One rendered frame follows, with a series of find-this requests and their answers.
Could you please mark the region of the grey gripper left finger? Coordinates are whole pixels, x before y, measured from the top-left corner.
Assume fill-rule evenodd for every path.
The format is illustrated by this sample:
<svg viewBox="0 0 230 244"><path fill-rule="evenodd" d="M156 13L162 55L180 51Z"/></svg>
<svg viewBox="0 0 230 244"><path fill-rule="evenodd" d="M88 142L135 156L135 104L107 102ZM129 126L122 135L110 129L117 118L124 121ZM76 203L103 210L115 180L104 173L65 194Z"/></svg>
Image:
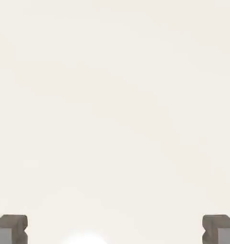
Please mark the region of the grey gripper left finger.
<svg viewBox="0 0 230 244"><path fill-rule="evenodd" d="M26 215L4 214L0 217L0 244L28 244Z"/></svg>

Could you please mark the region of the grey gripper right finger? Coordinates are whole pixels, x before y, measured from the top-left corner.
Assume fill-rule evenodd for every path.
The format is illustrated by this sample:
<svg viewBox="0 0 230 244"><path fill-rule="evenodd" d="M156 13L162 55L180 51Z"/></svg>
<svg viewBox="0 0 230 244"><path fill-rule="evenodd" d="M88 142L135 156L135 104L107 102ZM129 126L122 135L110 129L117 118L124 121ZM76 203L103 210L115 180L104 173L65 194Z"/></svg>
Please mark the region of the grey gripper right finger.
<svg viewBox="0 0 230 244"><path fill-rule="evenodd" d="M202 244L230 244L230 217L225 214L204 215Z"/></svg>

